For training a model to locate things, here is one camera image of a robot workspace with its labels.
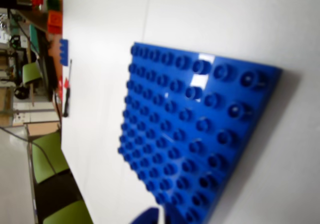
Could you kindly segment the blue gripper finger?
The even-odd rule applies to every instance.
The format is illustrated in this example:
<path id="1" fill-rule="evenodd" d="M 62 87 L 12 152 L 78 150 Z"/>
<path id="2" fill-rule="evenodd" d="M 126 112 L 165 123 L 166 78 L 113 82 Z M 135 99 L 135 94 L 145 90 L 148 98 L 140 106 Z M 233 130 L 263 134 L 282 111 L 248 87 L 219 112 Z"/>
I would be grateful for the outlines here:
<path id="1" fill-rule="evenodd" d="M 140 213 L 131 224 L 157 224 L 159 219 L 159 209 L 150 207 Z"/>

